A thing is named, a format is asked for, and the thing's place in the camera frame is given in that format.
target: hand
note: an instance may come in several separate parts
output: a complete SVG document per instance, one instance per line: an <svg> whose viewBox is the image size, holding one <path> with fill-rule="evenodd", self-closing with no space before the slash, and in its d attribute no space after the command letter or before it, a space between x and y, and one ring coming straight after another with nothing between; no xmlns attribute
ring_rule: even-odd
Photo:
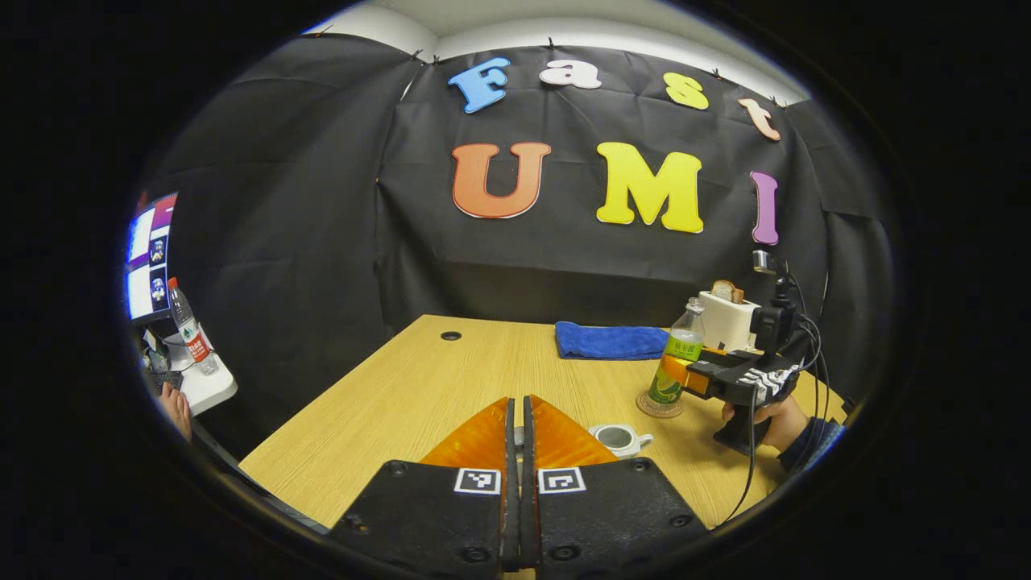
<svg viewBox="0 0 1031 580"><path fill-rule="evenodd" d="M186 396L178 389L173 389L172 385L166 381L161 386L161 397L158 398L158 402L161 403L161 408L165 410L165 414L172 420L175 429L182 434L182 437L187 438L187 441L190 441L193 438L193 429L190 427L192 414L190 402L187 401Z"/></svg>
<svg viewBox="0 0 1031 580"><path fill-rule="evenodd" d="M726 403L723 406L723 420L729 421L734 417L734 406ZM791 447L792 443L798 439L809 424L809 418L802 412L802 409L795 402L795 398L789 397L780 403L771 403L766 407L756 409L755 422L762 423L767 417L770 420L770 429L763 438L763 445L775 447L777 451L784 453Z"/></svg>

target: white wall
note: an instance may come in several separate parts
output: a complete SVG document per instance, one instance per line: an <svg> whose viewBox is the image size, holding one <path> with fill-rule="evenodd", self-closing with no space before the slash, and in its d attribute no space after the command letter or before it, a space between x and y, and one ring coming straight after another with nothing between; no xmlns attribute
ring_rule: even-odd
<svg viewBox="0 0 1031 580"><path fill-rule="evenodd" d="M356 4L328 21L305 30L304 34L315 34L323 30L326 30L327 34L354 34L370 38L405 53L414 53L423 48L419 58L426 62L433 62L431 55L437 44L437 35L425 26L404 14L369 4Z"/></svg>
<svg viewBox="0 0 1031 580"><path fill-rule="evenodd" d="M354 34L396 46L406 53L422 48L419 58L432 62L433 55L446 59L468 53L513 46L546 45L551 36L556 44L598 46L651 55L712 70L761 95L776 97L778 103L792 104L809 98L808 93L787 73L758 55L753 63L722 52L711 44L716 31L699 23L696 40L626 23L584 18L547 18L509 21L466 30L438 38L430 29L393 10L360 4L334 15L306 32ZM736 44L736 52L746 50Z"/></svg>

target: keyboard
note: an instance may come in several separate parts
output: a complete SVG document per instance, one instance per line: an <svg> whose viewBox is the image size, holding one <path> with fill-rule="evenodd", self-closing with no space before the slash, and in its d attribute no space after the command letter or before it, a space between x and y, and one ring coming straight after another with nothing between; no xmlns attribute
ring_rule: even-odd
<svg viewBox="0 0 1031 580"><path fill-rule="evenodd" d="M153 379L152 384L161 395L161 389L167 382L172 385L173 389L178 389L182 386L182 373L178 371L166 371L164 373L151 372L151 377Z"/></svg>

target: white cup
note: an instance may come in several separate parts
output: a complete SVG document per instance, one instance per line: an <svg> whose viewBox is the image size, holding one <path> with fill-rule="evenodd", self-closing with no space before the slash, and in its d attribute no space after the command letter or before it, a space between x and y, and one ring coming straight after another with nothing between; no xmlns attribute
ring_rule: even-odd
<svg viewBox="0 0 1031 580"><path fill-rule="evenodd" d="M640 453L655 439L651 434L638 436L630 425L595 425L587 431L620 459L629 459Z"/></svg>

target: orange letter u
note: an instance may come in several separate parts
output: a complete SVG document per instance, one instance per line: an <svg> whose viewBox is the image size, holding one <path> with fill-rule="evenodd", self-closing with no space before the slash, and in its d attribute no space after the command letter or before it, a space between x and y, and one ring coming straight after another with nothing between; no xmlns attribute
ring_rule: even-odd
<svg viewBox="0 0 1031 580"><path fill-rule="evenodd" d="M452 193L455 205L474 217L512 217L537 202L541 163L544 156L552 152L552 147L537 142L511 146L512 155L519 158L519 171L516 189L504 197L487 193L487 168L498 150L497 145L491 143L464 144L452 150L458 160Z"/></svg>

